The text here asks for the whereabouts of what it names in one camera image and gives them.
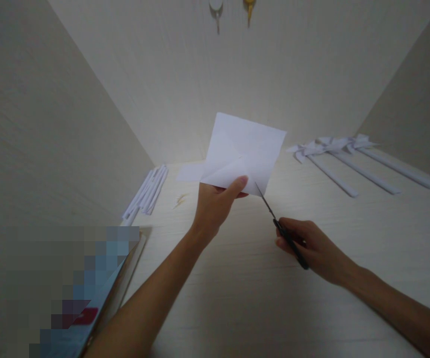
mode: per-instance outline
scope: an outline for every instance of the paper square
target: paper square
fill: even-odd
[[[260,196],[256,182],[264,195],[285,136],[285,131],[217,113],[201,182],[227,188],[248,175],[243,192]]]

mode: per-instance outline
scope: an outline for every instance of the scissors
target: scissors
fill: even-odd
[[[256,184],[256,188],[258,188],[258,191],[261,195],[261,199],[263,199],[264,203],[266,204],[266,206],[268,207],[269,212],[271,213],[271,215],[273,216],[273,223],[276,226],[276,228],[278,228],[279,233],[281,234],[281,236],[286,240],[286,242],[288,243],[289,247],[294,251],[294,253],[296,254],[296,257],[298,259],[299,264],[302,266],[303,269],[309,269],[309,265],[306,262],[306,260],[304,259],[304,257],[301,255],[301,253],[299,252],[299,249],[297,248],[296,244],[294,243],[294,241],[298,242],[301,245],[306,245],[304,240],[297,236],[296,234],[289,234],[279,223],[279,221],[276,220],[276,216],[273,214],[273,211],[271,210],[271,208],[269,207],[266,199],[263,196],[263,193],[261,192],[261,190],[258,187],[258,184]]]

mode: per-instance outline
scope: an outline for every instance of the wrist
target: wrist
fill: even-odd
[[[192,225],[192,227],[187,231],[184,240],[187,242],[189,247],[193,250],[200,251],[201,253],[213,237],[214,235],[210,235],[207,230],[196,225]]]
[[[341,286],[351,293],[358,295],[364,291],[367,286],[371,285],[373,279],[376,277],[377,276],[370,270],[356,265],[356,267],[349,272],[349,275]]]

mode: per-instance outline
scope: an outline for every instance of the hand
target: hand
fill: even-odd
[[[309,267],[330,283],[345,286],[357,273],[360,267],[344,254],[318,226],[312,221],[300,221],[280,218],[279,223],[288,232],[301,237],[306,247],[295,243]],[[276,229],[276,245],[294,255],[286,241]]]
[[[227,189],[200,183],[195,219],[190,230],[206,237],[206,245],[228,217],[233,201],[248,196],[241,192],[247,182],[247,176],[238,177]]]

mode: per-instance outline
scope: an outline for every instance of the scissor handle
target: scissor handle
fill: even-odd
[[[288,232],[281,226],[281,224],[279,223],[279,221],[277,221],[276,219],[273,219],[273,223],[278,228],[279,233],[286,240],[286,242],[288,243],[289,247],[296,254],[296,258],[298,259],[298,262],[301,265],[301,267],[303,269],[309,269],[308,263],[304,259],[304,256],[301,254],[301,252],[299,251],[299,249],[296,246],[296,244],[294,243],[294,239],[292,238],[292,236],[290,234],[288,234]]]

